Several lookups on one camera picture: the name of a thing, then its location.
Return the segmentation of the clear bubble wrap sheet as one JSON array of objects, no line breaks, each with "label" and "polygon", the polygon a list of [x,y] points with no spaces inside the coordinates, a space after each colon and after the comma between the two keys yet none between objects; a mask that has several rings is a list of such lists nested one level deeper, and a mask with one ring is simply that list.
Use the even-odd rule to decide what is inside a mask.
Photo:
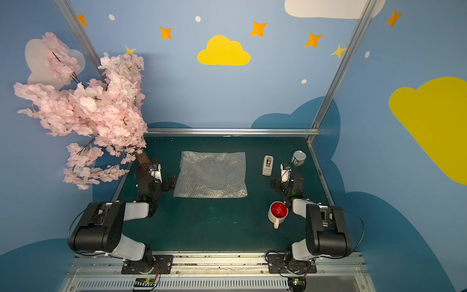
[{"label": "clear bubble wrap sheet", "polygon": [[245,198],[246,153],[183,151],[175,198]]}]

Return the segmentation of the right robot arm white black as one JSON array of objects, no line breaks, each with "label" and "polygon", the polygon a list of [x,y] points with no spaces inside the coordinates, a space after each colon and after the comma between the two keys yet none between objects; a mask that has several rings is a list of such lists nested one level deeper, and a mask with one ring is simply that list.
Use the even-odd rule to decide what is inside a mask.
[{"label": "right robot arm white black", "polygon": [[337,206],[315,203],[303,197],[303,178],[290,168],[271,180],[271,188],[283,192],[283,201],[271,203],[268,219],[278,229],[292,213],[305,219],[305,237],[289,245],[284,253],[267,252],[265,260],[271,274],[304,276],[316,273],[316,259],[343,259],[353,253],[345,221],[345,210]]}]

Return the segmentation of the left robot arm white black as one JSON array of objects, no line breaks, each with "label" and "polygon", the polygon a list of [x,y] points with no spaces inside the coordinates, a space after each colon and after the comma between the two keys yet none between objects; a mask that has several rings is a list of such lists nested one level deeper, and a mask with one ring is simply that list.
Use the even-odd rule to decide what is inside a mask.
[{"label": "left robot arm white black", "polygon": [[138,194],[133,202],[90,203],[68,233],[68,246],[75,253],[103,253],[123,260],[122,274],[170,274],[173,256],[154,255],[148,243],[123,234],[126,221],[152,217],[164,191],[175,188],[174,176],[164,181],[159,159],[138,165],[135,171]]}]

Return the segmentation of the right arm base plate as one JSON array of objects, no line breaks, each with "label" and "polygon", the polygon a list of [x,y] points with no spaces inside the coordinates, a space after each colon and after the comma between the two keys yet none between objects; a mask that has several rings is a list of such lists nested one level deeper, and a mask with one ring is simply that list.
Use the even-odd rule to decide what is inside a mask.
[{"label": "right arm base plate", "polygon": [[305,275],[317,273],[314,261],[298,261],[284,254],[268,253],[265,255],[270,274]]}]

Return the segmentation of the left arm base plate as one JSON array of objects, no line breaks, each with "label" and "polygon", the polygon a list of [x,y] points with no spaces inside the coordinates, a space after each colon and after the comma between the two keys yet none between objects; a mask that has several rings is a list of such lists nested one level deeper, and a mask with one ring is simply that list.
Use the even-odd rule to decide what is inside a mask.
[{"label": "left arm base plate", "polygon": [[174,256],[170,254],[152,255],[149,260],[124,261],[123,275],[170,274]]}]

